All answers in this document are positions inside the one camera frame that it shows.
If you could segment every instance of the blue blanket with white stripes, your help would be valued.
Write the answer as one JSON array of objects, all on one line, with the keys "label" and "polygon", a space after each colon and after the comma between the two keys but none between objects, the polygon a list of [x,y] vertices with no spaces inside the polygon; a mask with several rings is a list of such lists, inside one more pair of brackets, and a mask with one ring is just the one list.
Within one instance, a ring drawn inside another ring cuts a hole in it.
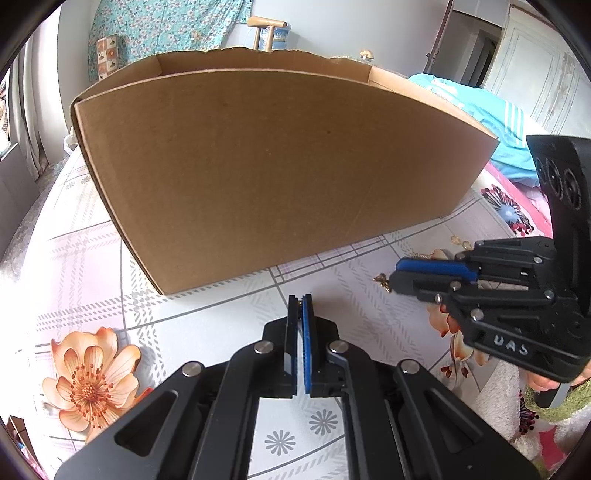
[{"label": "blue blanket with white stripes", "polygon": [[547,134],[547,131],[522,109],[487,90],[433,75],[420,73],[409,80],[461,108],[499,138],[491,163],[505,177],[530,187],[540,185],[525,136]]}]

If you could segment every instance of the open cardboard box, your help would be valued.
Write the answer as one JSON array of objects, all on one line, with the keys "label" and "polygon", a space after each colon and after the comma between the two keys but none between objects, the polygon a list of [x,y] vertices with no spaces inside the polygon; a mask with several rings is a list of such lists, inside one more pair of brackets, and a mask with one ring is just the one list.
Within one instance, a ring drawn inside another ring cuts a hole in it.
[{"label": "open cardboard box", "polygon": [[498,144],[396,74],[302,51],[158,54],[83,92],[72,119],[165,294],[444,216]]}]

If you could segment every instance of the wooden crutch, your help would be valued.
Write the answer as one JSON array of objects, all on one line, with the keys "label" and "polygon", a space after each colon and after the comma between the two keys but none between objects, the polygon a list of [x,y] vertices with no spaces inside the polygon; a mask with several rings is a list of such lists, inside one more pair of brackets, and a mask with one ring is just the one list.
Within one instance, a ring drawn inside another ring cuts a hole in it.
[{"label": "wooden crutch", "polygon": [[272,18],[264,17],[250,17],[248,19],[248,26],[256,28],[255,44],[253,48],[258,50],[258,44],[261,41],[261,30],[269,27],[269,34],[267,35],[267,43],[265,43],[265,51],[273,49],[273,38],[275,37],[276,28],[287,28],[287,22],[281,20],[273,20]]}]

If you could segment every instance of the white curtain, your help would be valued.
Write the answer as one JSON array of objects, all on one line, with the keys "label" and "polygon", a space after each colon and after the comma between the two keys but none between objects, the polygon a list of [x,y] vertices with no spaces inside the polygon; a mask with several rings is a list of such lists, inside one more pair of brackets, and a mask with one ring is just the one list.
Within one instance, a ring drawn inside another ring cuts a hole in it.
[{"label": "white curtain", "polygon": [[47,158],[41,145],[37,127],[37,114],[32,81],[33,38],[30,38],[10,68],[8,85],[8,122],[10,143],[21,149],[27,168],[34,180],[47,167]]}]

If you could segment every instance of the circular sensor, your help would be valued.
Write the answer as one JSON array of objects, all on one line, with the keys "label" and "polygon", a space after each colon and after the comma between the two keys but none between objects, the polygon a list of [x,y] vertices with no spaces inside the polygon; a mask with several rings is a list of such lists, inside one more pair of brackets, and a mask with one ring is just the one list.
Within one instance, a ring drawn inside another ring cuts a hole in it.
[{"label": "circular sensor", "polygon": [[579,182],[570,170],[564,172],[564,195],[575,209],[579,210],[581,208],[581,189]]},{"label": "circular sensor", "polygon": [[548,182],[554,190],[554,193],[558,198],[562,198],[562,179],[560,178],[560,172],[556,167],[556,164],[548,159],[546,160],[546,168],[548,169]]},{"label": "circular sensor", "polygon": [[536,157],[534,159],[534,164],[535,164],[535,170],[538,173],[538,178],[540,179],[540,183],[546,185],[546,182],[548,181],[548,177],[546,176],[546,170],[544,168],[544,166],[542,165],[541,160]]}]

